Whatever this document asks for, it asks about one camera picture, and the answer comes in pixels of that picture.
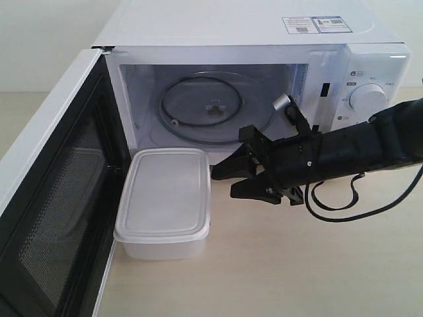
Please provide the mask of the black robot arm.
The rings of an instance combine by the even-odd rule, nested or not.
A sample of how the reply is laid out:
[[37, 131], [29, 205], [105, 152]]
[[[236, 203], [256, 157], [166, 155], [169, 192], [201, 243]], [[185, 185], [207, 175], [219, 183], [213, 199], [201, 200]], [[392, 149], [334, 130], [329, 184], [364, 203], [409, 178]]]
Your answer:
[[311, 128], [292, 97], [282, 99], [277, 112], [297, 135], [271, 140], [254, 125], [242, 127], [241, 146], [212, 168], [213, 180], [238, 180], [232, 198], [277, 205], [287, 197], [291, 205], [301, 205], [306, 184], [422, 162], [421, 99], [326, 133]]

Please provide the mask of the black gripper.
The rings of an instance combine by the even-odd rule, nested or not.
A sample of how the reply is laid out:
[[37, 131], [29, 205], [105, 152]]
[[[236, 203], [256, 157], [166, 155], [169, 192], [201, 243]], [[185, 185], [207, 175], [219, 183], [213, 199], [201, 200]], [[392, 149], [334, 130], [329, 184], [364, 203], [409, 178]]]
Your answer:
[[[239, 130], [239, 141], [246, 152], [235, 151], [216, 164], [211, 171], [213, 180], [247, 178], [231, 185], [230, 197], [281, 204], [287, 197], [291, 205], [304, 204], [300, 186], [307, 183], [322, 134], [295, 135], [270, 140], [253, 125]], [[263, 171], [256, 174], [256, 164]]]

